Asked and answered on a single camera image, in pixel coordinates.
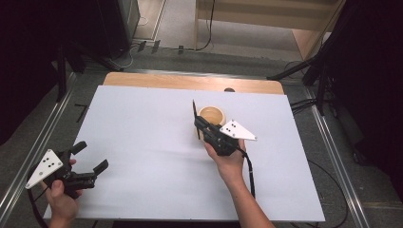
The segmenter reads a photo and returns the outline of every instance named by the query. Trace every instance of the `human hand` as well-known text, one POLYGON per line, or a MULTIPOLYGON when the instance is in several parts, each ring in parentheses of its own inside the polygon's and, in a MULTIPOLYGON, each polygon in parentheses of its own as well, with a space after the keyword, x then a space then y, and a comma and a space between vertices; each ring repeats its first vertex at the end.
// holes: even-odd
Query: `human hand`
MULTIPOLYGON (((70 164, 76 163, 76 160, 70 160, 70 164)), ((69 227, 74 221, 79 210, 79 203, 65 193, 65 186, 61 180, 55 180, 51 188, 46 190, 48 203, 51 209, 51 221, 49 227, 69 227)), ((83 195, 83 190, 78 190, 79 196, 83 195)))
MULTIPOLYGON (((239 144, 240 148, 246 151, 245 141, 239 140, 239 144)), ((218 156, 211 144, 206 142, 204 147, 208 155, 216 162, 220 176, 228 187, 244 183, 242 175, 243 156, 239 150, 235 151, 230 156, 218 156)))

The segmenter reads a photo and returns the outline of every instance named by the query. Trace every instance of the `table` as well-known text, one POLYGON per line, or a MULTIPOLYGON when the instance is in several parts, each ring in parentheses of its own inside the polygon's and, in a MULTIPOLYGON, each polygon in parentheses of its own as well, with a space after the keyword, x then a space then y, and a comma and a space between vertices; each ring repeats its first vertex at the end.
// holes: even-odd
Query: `table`
MULTIPOLYGON (((247 147, 260 151, 249 154, 257 200, 272 220, 324 220, 294 117, 282 94, 278 82, 108 74, 77 136, 76 142, 86 141, 88 147, 76 156, 80 162, 74 169, 88 172, 103 159, 108 159, 109 168, 81 197, 77 218, 237 220, 216 165, 197 139, 191 105, 195 99, 198 107, 217 104, 228 118, 236 116, 242 125, 253 126, 259 139, 247 147), (222 92, 227 87, 237 92, 222 92)), ((247 177, 246 167, 243 175, 247 177)))
MULTIPOLYGON (((197 0, 198 20, 210 20, 212 0, 197 0)), ((293 29, 302 59, 311 57, 328 31, 332 31, 345 0, 216 0, 213 20, 293 29)))

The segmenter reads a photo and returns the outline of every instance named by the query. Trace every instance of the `white triangular marker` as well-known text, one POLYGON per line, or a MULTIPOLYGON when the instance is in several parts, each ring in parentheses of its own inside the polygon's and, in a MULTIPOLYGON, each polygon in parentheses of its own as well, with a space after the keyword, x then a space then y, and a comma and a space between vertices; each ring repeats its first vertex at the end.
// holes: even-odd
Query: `white triangular marker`
POLYGON ((62 161, 57 157, 53 150, 48 150, 41 161, 39 161, 38 167, 36 167, 32 176, 27 182, 26 188, 30 189, 35 186, 38 182, 47 178, 50 174, 54 173, 60 167, 63 166, 62 161))
POLYGON ((252 140, 256 141, 258 137, 248 131, 245 127, 240 125, 240 123, 232 120, 226 123, 220 131, 225 135, 234 138, 234 139, 243 139, 243 140, 252 140))

